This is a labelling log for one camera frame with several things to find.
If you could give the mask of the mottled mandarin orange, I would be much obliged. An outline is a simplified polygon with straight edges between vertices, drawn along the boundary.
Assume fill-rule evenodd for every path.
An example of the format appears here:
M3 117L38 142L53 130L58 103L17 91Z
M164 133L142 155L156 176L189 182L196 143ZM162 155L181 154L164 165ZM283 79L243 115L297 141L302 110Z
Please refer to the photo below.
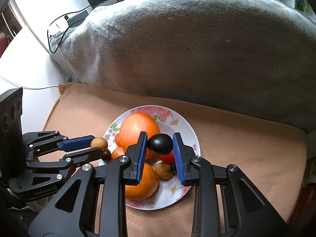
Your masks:
M142 179L137 186L125 187L125 198L132 200L146 199L152 196L159 186L159 178L155 170L147 163L144 164Z

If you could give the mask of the dark cherry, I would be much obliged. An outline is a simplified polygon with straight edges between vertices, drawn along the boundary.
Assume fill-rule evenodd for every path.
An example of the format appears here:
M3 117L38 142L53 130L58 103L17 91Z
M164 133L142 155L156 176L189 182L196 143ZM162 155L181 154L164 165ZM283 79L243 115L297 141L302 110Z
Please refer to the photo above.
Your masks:
M170 170L174 173L177 173L177 168L176 168L176 164L172 164L170 165Z
M158 155L166 156L173 150L172 138L165 133L155 134L148 139L147 148Z
M105 161L105 162L108 162L108 161L112 160L111 152L108 149L103 152L102 160Z

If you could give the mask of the white floral ceramic plate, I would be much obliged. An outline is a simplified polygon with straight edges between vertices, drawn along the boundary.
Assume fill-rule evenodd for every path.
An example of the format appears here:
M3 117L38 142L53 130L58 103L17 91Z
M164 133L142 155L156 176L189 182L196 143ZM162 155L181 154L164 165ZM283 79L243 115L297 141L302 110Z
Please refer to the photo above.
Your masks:
M191 146L196 155L201 155L198 137L189 122L176 111L160 105L138 106L118 116L103 135L108 141L108 149L110 151L114 151L117 148L115 136L119 133L123 121L127 116L135 112L150 115L156 121L162 133L173 136L174 133L179 132L183 143L187 146ZM149 198L140 200L127 199L126 205L138 210L158 210L178 202L190 189L190 187L181 185L178 176L174 175L169 180L160 179L156 192Z

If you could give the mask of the black power adapter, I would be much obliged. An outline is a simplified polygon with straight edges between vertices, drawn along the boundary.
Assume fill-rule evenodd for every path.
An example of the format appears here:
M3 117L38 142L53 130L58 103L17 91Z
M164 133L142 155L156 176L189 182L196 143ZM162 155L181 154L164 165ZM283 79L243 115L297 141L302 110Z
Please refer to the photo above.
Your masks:
M73 28L81 25L87 16L88 12L86 10L81 11L80 13L76 14L75 16L67 20L68 26L70 28Z

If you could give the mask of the brown longan fruit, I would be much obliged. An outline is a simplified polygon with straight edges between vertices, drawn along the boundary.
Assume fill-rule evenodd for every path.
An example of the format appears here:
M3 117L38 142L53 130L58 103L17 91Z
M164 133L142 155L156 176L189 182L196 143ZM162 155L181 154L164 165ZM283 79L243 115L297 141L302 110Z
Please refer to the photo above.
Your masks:
M172 172L170 165L163 162L156 164L155 172L157 176L164 181L170 180L174 176L174 172Z

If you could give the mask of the red cherry tomato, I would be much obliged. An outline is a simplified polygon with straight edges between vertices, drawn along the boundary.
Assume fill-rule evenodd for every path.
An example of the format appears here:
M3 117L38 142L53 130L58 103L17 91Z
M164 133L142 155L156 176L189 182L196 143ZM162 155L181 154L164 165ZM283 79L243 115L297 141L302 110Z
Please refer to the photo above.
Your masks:
M158 155L159 160L161 160L163 163L171 165L175 163L175 158L174 158L174 152L172 151L168 155Z

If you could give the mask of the small brown longan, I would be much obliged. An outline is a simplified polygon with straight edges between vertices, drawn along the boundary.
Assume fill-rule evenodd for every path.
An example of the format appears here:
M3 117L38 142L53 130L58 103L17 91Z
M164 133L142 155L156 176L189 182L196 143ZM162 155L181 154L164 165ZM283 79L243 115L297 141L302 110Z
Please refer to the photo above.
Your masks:
M92 140L90 143L91 148L99 148L103 152L106 152L108 149L108 142L105 138L103 137L96 137Z

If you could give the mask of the small kumquat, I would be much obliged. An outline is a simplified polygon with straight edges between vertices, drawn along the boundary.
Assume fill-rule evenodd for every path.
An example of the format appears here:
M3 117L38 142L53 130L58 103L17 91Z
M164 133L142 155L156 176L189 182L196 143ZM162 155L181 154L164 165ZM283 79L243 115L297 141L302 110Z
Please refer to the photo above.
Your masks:
M111 153L111 159L114 160L120 156L125 155L125 151L122 147L117 147L112 153Z
M120 133L117 133L117 134L115 135L115 143L116 143L116 145L117 145L118 147L121 147L121 146L122 146L121 141L120 141Z

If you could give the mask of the dark cherry front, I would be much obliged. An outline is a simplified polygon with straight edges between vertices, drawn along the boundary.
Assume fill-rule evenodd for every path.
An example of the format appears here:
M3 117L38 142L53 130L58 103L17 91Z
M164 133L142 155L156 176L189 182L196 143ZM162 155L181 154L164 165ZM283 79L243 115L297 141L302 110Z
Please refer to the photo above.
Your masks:
M112 160L111 152L108 149L103 152L102 160L105 161L105 162L108 162L108 161Z

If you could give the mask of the grey plush back cushion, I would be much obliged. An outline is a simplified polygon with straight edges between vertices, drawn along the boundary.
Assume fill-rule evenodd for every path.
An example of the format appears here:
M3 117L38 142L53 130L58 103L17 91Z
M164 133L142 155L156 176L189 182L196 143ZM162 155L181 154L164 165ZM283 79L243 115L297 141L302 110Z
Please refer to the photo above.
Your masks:
M69 82L315 130L315 23L277 0L125 0L49 42Z

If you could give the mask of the large smooth orange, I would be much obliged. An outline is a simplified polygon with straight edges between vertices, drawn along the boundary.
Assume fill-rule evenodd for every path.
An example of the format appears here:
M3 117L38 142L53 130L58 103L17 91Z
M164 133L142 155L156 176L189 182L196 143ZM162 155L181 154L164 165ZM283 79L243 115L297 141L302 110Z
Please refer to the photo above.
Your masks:
M133 144L136 144L141 132L146 132L148 139L160 133L156 121L149 115L136 112L127 116L120 127L120 141L124 151Z

